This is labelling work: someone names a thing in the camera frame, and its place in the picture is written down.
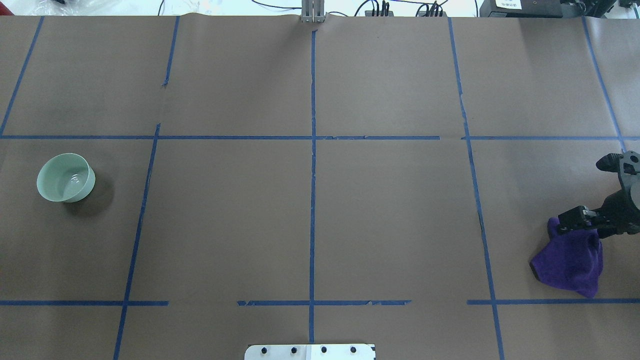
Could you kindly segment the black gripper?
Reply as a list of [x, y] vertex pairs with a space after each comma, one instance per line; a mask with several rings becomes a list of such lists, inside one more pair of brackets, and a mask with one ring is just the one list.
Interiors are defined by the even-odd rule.
[[605, 198], [601, 207], [591, 210], [583, 205], [559, 215], [557, 232], [597, 230], [600, 239], [640, 232], [639, 175], [624, 174], [621, 189]]

